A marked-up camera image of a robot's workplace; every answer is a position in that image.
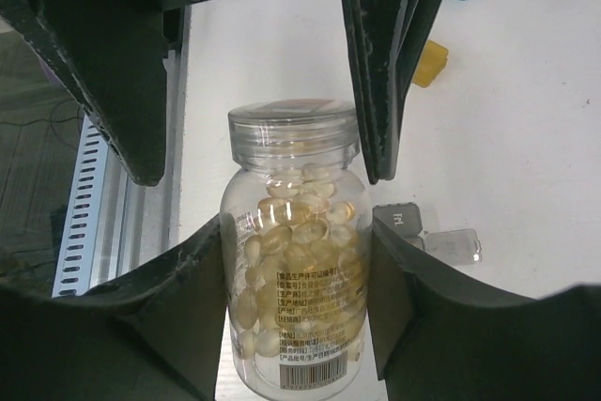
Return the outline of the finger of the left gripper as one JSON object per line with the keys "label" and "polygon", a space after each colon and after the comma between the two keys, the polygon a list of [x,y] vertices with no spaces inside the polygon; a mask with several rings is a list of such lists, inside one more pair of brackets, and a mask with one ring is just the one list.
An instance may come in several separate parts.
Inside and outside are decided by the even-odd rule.
{"label": "finger of the left gripper", "polygon": [[405,101],[442,0],[341,0],[371,184],[396,174]]}

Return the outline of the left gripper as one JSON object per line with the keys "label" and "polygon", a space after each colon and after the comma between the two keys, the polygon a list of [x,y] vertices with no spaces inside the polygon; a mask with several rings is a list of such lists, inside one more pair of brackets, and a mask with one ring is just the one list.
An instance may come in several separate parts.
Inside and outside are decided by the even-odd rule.
{"label": "left gripper", "polygon": [[[163,11],[208,0],[139,0]],[[132,0],[1,0],[1,16],[89,115],[126,171],[161,176],[153,155],[167,43],[155,12]]]}

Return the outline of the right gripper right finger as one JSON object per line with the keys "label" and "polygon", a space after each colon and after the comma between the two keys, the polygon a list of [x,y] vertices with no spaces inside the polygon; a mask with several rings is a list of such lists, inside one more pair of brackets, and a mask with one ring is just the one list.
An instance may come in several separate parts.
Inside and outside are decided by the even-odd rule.
{"label": "right gripper right finger", "polygon": [[596,400],[600,289],[541,300],[472,279],[373,225],[368,315],[392,400]]}

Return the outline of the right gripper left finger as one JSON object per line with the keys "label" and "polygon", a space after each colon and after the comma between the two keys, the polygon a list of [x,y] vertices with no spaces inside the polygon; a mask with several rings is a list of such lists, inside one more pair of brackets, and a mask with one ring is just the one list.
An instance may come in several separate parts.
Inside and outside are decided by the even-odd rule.
{"label": "right gripper left finger", "polygon": [[1,286],[5,400],[211,400],[226,306],[220,223],[81,296]]}

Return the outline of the grey pill box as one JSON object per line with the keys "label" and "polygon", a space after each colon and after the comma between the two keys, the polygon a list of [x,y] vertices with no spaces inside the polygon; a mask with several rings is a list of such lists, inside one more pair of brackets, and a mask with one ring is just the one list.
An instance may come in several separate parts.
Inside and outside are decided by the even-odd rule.
{"label": "grey pill box", "polygon": [[483,261],[482,245],[474,229],[428,232],[424,229],[421,211],[415,203],[376,206],[374,217],[404,241],[447,265],[468,266]]}

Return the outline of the clear bottle with orange pills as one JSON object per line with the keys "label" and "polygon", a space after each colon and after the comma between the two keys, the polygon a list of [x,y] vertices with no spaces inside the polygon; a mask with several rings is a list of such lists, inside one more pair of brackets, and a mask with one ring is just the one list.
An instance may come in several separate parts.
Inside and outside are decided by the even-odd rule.
{"label": "clear bottle with orange pills", "polygon": [[329,399],[356,377],[366,328],[372,207],[350,169],[355,106],[252,104],[228,125],[239,169],[220,233],[234,365],[266,399]]}

